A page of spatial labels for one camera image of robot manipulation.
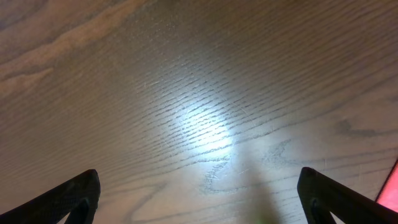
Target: wooden surface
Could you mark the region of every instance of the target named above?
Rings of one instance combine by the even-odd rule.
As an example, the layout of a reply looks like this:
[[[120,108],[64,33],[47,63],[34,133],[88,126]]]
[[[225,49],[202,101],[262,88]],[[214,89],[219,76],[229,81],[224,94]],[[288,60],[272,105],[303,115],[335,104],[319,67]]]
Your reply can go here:
[[[95,223],[305,223],[398,156],[398,2],[0,1],[0,213],[87,169]]]

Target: wooden table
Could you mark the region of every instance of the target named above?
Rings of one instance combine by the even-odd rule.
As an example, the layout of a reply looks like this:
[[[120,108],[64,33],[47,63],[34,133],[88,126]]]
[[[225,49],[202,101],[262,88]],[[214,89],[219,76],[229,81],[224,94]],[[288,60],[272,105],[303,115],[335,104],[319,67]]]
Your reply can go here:
[[[96,169],[94,223],[305,223],[398,156],[398,1],[0,1],[0,213]]]

